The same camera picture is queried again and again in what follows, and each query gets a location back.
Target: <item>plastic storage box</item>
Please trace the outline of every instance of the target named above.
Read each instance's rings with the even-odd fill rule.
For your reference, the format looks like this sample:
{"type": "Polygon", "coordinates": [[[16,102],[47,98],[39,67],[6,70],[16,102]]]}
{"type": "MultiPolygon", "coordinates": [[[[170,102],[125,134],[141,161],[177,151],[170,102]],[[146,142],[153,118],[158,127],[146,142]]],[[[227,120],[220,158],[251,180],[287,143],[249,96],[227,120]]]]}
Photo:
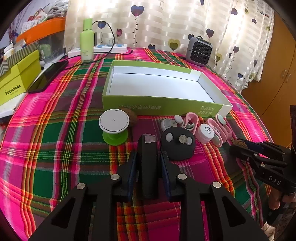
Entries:
{"type": "Polygon", "coordinates": [[[17,37],[24,39],[27,44],[39,41],[40,60],[45,63],[64,53],[65,18],[53,18],[42,22],[17,37]]]}

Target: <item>wooden cabinet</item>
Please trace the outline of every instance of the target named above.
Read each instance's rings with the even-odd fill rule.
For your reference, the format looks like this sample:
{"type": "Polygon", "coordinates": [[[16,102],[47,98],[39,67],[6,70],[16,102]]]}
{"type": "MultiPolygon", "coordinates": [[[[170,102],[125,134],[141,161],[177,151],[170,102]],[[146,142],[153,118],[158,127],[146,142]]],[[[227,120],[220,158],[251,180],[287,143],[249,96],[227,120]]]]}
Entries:
{"type": "Polygon", "coordinates": [[[275,12],[274,30],[268,52],[265,57],[260,82],[253,80],[242,91],[242,96],[261,117],[276,97],[293,59],[295,40],[290,31],[275,12]]]}
{"type": "Polygon", "coordinates": [[[296,52],[282,87],[261,116],[273,141],[282,146],[292,138],[290,105],[296,105],[296,52]]]}

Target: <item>yellow-green box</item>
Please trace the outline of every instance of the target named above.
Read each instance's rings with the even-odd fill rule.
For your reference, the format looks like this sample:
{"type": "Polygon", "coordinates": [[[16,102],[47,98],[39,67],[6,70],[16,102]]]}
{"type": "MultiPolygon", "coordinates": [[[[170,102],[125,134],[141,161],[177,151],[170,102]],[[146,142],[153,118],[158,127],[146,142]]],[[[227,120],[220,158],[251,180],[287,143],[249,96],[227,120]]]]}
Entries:
{"type": "Polygon", "coordinates": [[[0,77],[0,105],[26,92],[40,72],[39,51],[35,50],[0,77]]]}

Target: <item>curtain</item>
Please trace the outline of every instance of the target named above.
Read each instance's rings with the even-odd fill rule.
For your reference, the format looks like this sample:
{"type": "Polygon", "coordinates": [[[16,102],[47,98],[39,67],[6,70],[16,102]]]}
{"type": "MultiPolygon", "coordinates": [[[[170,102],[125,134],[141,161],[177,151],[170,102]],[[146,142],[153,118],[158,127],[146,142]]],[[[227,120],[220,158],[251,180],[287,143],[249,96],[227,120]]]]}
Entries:
{"type": "MultiPolygon", "coordinates": [[[[186,54],[189,39],[201,36],[213,45],[209,66],[241,91],[263,65],[273,16],[263,0],[71,0],[64,47],[79,47],[85,18],[108,22],[115,43],[128,47],[186,54]]],[[[93,30],[98,43],[113,43],[105,23],[93,30]]]]}

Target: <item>smartphone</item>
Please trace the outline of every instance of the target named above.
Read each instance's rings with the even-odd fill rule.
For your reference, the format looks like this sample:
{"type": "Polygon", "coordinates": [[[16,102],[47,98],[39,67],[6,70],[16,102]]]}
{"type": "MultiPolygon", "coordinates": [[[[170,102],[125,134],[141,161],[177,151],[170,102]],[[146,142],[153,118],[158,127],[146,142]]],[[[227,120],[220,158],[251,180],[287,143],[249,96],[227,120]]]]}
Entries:
{"type": "Polygon", "coordinates": [[[49,86],[53,79],[68,65],[69,61],[53,63],[47,70],[45,70],[39,78],[30,86],[28,93],[39,93],[49,86]]]}

